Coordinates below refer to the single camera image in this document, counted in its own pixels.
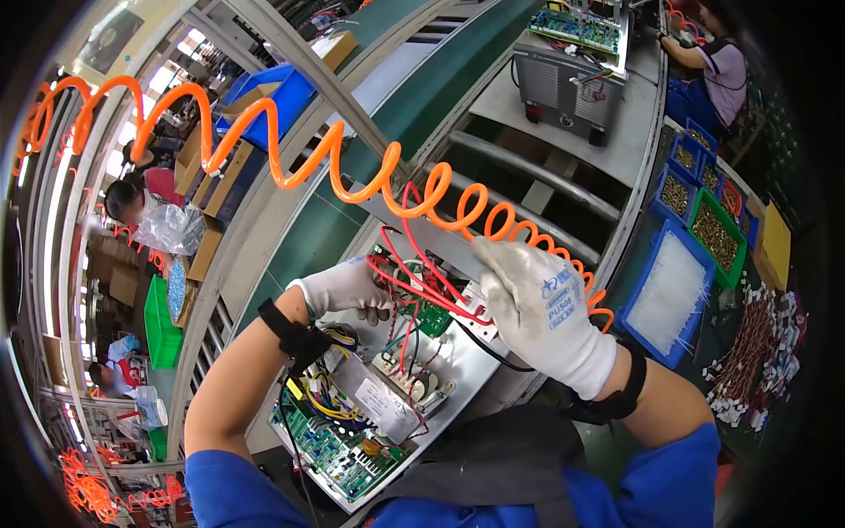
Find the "white work glove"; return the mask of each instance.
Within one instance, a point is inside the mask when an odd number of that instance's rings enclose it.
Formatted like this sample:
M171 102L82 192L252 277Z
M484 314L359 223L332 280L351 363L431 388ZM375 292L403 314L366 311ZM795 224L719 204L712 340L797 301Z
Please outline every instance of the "white work glove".
M502 341L523 361L592 400L616 361L616 341L590 324L584 280L569 260L518 242L475 237L488 268L481 293Z
M285 290L293 286L302 288L315 318L323 317L326 312L355 308L359 319L375 326L380 319L387 320L388 308L393 305L387 290L376 286L376 276L364 257L355 257L326 271L296 279Z

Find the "worker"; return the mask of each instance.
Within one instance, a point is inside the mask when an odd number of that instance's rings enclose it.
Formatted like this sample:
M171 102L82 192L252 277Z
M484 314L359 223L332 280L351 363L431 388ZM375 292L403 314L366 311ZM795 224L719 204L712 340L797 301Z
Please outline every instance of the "worker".
M132 152L133 144L135 144L135 140L130 139L129 142L123 146L123 166L132 162L129 155ZM141 158L135 161L134 170L140 174L143 174L147 169L154 168L173 170L176 168L176 157L178 155L179 153L175 149L165 146L149 147L148 149L144 149L144 153L141 155Z
M144 215L163 204L182 207L185 197L176 192L173 170L153 168L130 172L106 189L106 214L134 232Z
M108 347L105 362L91 362L88 374L91 382L107 394L125 395L141 385L138 369L129 365L129 359L141 350L141 343L134 334L114 341Z
M666 53L696 71L692 80L669 77L666 115L681 126L691 117L719 139L745 103L748 71L743 53L730 37L735 28L723 2L700 0L699 13L702 23L715 37L704 46L684 48L672 37L660 31L656 33Z
M712 527L720 443L701 392L593 326L570 261L484 237L471 248L488 267L481 292L502 341L594 411L621 419L646 450L614 501L586 473L571 422L551 408L511 407L458 429L423 456L434 462L405 471L349 526ZM293 281L263 306L276 319L255 319L220 355L185 418L185 483L199 526L309 525L252 465L244 434L288 360L284 350L302 351L303 326L326 312L391 305L368 263L353 259Z

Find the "green plastic bin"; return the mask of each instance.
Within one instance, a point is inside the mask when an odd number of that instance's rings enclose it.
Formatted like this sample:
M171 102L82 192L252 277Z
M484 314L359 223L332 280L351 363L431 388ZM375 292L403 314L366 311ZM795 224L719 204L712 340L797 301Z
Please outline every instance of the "green plastic bin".
M152 431L148 431L147 436L150 437L150 445L152 446L150 450L152 459L165 460L167 458L167 435L164 429L157 427Z
M701 239L692 232L692 225L695 222L695 217L698 216L698 208L701 206L702 200L710 205L710 210L713 211L713 214L719 222L725 226L725 229L728 231L728 235L737 243L737 256L733 258L730 273L725 273L722 266L716 262L715 258L713 258L710 250L707 249L707 247L701 242ZM713 196L713 193L705 187L700 188L698 195L695 197L695 203L692 206L692 215L690 216L690 224L687 226L687 231L689 231L695 241L707 251L707 254L710 255L711 259L713 259L713 262L716 262L716 284L718 284L722 289L732 290L736 288L737 283L739 282L739 276L742 275L742 266L745 262L745 252L748 248L748 242L745 240L745 237L743 237L743 234L737 227L736 222L728 216L728 213L722 209L722 206L719 205L716 197Z
M144 303L144 326L152 369L174 368L182 349L182 329L171 322L167 309L167 280L158 276L153 276Z

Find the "blue shirt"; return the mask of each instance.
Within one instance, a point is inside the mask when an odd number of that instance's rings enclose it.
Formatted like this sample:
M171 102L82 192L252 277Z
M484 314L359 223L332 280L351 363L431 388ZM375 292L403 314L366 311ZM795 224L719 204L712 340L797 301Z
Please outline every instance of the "blue shirt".
M635 455L613 500L604 483L564 468L579 525L713 526L716 426L707 423L689 437ZM185 464L185 485L201 528L290 526L307 528L303 514L248 460L227 451L199 451ZM420 498L396 498L373 512L370 528L534 526L532 506L467 508Z
M117 365L117 362L126 359L133 350L141 350L141 342L138 341L138 338L134 334L129 334L108 346L108 361L106 362L106 366L114 371L112 390L121 395L125 395L132 390L132 387L126 384L126 378L123 377L123 370Z

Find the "welding machine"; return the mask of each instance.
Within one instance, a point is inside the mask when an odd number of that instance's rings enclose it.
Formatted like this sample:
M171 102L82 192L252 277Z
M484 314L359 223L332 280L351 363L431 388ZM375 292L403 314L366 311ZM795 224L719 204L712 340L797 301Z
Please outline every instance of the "welding machine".
M595 146L607 146L627 79L627 33L619 40L619 54L579 49L570 55L563 50L565 42L552 46L543 37L524 31L514 44L514 59L528 120L562 128ZM607 77L594 78L602 71L597 62L610 70Z

